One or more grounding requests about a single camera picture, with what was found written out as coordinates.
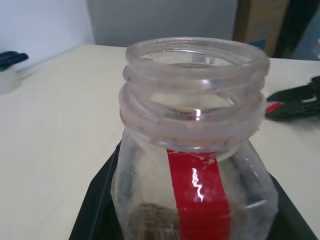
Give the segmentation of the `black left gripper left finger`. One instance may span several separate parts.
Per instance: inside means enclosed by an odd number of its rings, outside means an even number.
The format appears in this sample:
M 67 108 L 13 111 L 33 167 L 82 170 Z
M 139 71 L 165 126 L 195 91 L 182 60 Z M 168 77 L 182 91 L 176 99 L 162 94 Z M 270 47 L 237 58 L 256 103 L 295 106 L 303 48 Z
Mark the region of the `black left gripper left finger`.
M 70 240 L 121 240 L 120 228 L 111 196 L 121 144 L 91 180 L 79 213 L 75 220 Z

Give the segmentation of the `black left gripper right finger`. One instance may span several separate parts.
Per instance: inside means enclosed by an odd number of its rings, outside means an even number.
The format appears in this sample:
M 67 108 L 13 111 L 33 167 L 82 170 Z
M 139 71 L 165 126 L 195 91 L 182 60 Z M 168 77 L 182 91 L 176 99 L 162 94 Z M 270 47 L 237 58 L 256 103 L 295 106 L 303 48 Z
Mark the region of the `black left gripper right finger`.
M 269 240 L 317 240 L 279 182 L 271 175 L 271 180 L 278 192 L 278 213 L 268 234 Z

